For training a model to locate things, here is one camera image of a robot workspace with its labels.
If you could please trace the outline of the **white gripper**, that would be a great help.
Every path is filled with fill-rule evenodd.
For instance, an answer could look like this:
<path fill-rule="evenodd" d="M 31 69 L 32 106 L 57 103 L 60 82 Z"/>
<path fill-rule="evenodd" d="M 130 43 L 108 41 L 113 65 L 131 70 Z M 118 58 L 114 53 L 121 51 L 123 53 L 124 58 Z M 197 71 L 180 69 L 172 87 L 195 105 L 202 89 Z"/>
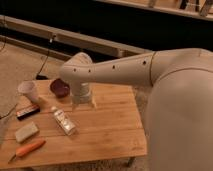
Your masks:
<path fill-rule="evenodd" d="M 92 90 L 89 83 L 71 83 L 70 96 L 72 99 L 72 108 L 76 109 L 80 104 L 89 104 L 94 106 Z"/>

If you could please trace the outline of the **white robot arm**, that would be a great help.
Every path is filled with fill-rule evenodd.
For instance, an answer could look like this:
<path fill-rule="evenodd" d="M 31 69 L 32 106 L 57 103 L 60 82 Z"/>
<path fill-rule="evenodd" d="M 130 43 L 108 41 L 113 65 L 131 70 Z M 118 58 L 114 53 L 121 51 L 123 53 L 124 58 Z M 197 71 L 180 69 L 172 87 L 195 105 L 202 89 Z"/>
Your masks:
<path fill-rule="evenodd" d="M 80 52 L 59 75 L 77 104 L 91 97 L 90 83 L 149 87 L 149 170 L 213 171 L 213 52 L 173 49 L 100 63 Z"/>

